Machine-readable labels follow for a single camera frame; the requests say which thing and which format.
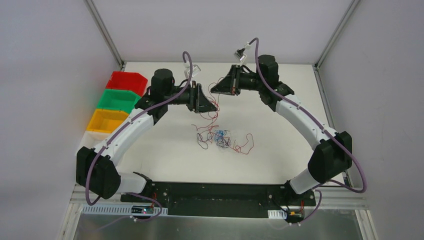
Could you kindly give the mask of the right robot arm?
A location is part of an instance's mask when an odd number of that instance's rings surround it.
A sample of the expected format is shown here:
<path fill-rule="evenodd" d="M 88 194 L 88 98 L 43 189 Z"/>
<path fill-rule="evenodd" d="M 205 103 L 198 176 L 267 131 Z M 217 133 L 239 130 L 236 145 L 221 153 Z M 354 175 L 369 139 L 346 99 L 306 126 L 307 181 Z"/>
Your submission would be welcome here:
<path fill-rule="evenodd" d="M 352 166 L 349 156 L 352 137 L 346 131 L 325 127 L 301 106 L 295 92 L 279 80 L 279 65 L 273 55 L 260 55 L 255 72 L 246 66 L 232 65 L 228 74 L 210 91 L 237 96 L 242 90 L 257 91 L 261 101 L 295 127 L 313 150 L 306 169 L 285 185 L 283 196 L 288 204 L 298 204 L 306 191 Z"/>

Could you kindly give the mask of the green plastic bin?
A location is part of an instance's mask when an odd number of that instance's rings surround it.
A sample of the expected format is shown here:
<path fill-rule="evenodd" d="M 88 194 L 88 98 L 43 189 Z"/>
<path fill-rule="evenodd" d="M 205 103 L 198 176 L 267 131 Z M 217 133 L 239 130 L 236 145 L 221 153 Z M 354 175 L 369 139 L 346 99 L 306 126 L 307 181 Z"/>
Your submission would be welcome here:
<path fill-rule="evenodd" d="M 130 114 L 140 98 L 138 94 L 130 90 L 105 89 L 96 108 Z"/>

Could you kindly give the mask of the white plastic bin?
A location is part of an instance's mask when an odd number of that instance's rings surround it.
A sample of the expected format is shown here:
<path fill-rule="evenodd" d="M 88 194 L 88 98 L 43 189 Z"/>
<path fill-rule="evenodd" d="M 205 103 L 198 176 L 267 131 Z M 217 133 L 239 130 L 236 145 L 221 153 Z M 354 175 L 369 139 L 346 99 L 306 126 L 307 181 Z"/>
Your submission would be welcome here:
<path fill-rule="evenodd" d="M 77 155 L 78 151 L 82 147 L 87 147 L 91 149 L 95 145 L 97 145 L 98 143 L 106 139 L 109 135 L 110 135 L 109 133 L 103 133 L 103 132 L 97 132 L 97 131 L 85 131 L 78 147 L 76 148 L 75 156 Z"/>

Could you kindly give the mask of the red plastic bin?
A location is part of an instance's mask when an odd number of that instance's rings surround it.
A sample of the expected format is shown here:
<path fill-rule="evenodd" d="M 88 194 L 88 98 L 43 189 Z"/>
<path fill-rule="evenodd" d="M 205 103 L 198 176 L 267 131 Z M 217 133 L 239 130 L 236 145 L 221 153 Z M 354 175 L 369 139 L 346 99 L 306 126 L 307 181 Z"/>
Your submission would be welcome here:
<path fill-rule="evenodd" d="M 131 91 L 142 97 L 146 91 L 148 79 L 138 72 L 114 71 L 106 89 Z"/>

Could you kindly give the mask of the yellow plastic bin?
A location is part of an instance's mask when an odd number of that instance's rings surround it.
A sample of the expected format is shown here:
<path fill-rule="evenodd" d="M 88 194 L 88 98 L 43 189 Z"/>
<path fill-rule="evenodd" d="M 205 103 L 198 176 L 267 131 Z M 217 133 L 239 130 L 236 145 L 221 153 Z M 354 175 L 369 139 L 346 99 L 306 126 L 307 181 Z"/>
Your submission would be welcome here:
<path fill-rule="evenodd" d="M 94 111 L 86 130 L 110 134 L 119 127 L 124 120 L 128 118 L 128 116 L 129 114 L 125 111 L 97 108 Z"/>

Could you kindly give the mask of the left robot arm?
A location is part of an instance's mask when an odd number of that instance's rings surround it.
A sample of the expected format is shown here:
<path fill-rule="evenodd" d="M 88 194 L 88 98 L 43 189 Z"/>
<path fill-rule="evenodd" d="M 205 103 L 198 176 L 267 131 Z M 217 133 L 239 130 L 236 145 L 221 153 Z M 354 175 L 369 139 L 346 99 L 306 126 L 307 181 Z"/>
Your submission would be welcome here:
<path fill-rule="evenodd" d="M 78 150 L 76 183 L 103 199 L 117 193 L 133 193 L 140 202 L 149 201 L 153 195 L 147 185 L 149 178 L 135 171 L 119 170 L 118 165 L 134 142 L 165 115 L 169 105 L 185 105 L 196 114 L 217 110 L 200 83 L 186 78 L 176 86 L 171 70 L 157 69 L 149 91 L 134 105 L 127 119 L 97 145 Z"/>

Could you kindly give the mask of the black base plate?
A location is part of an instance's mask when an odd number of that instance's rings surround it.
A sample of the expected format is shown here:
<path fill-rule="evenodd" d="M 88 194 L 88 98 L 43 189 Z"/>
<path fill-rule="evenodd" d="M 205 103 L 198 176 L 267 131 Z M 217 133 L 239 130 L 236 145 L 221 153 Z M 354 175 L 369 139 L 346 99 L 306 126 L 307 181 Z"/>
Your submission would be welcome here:
<path fill-rule="evenodd" d="M 157 181 L 140 195 L 154 197 L 171 216 L 267 218 L 269 210 L 316 206 L 311 190 L 297 195 L 287 188 L 287 184 Z"/>

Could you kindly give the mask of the aluminium frame rail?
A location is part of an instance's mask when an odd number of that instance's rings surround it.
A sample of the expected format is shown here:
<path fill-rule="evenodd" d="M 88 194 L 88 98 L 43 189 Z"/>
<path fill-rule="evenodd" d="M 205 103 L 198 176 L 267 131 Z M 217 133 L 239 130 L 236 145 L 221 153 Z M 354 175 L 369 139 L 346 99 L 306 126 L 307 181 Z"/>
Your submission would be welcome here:
<path fill-rule="evenodd" d="M 205 204 L 207 201 L 282 207 L 314 207 L 321 203 L 329 209 L 367 209 L 364 195 L 335 185 L 324 185 L 301 195 L 289 193 L 282 184 L 229 184 L 229 183 L 183 183 L 157 181 L 149 183 L 141 193 L 153 197 L 162 206 L 171 209 L 188 201 Z"/>

